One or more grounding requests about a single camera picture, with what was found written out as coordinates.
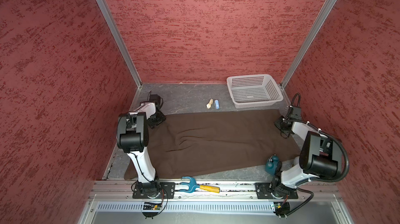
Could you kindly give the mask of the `brown trousers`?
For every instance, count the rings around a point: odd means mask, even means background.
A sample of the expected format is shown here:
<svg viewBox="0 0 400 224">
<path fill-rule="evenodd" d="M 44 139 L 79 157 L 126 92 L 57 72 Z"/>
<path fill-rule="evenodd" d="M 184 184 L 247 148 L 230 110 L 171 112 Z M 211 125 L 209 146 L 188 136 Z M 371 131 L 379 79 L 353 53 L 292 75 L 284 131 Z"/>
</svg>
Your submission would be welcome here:
<svg viewBox="0 0 400 224">
<path fill-rule="evenodd" d="M 150 160 L 161 179 L 201 176 L 265 165 L 276 154 L 281 161 L 299 156 L 274 122 L 278 110 L 205 112 L 168 115 L 149 130 Z"/>
</svg>

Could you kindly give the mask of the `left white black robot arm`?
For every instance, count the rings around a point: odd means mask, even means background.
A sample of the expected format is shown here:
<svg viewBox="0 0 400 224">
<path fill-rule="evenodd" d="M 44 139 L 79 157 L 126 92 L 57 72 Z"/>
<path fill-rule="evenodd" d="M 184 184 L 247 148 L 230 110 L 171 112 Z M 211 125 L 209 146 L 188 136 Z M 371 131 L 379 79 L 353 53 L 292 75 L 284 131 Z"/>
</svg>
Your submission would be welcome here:
<svg viewBox="0 0 400 224">
<path fill-rule="evenodd" d="M 158 113 L 155 102 L 145 101 L 134 111 L 120 114 L 117 121 L 117 147 L 130 157 L 137 173 L 134 195 L 149 199 L 165 197 L 148 152 L 149 128 L 164 120 Z"/>
</svg>

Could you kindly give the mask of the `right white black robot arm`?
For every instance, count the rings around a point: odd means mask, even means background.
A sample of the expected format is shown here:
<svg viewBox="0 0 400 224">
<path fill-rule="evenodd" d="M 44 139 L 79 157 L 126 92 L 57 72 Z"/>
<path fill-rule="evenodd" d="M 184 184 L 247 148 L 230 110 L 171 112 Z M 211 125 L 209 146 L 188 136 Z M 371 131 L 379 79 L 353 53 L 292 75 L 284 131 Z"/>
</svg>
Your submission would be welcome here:
<svg viewBox="0 0 400 224">
<path fill-rule="evenodd" d="M 287 137 L 298 135 L 304 143 L 291 169 L 282 171 L 276 155 L 267 162 L 266 172 L 273 175 L 270 192 L 274 198 L 289 196 L 307 182 L 338 182 L 349 173 L 349 156 L 343 144 L 331 135 L 310 122 L 292 117 L 280 117 L 276 126 Z"/>
</svg>

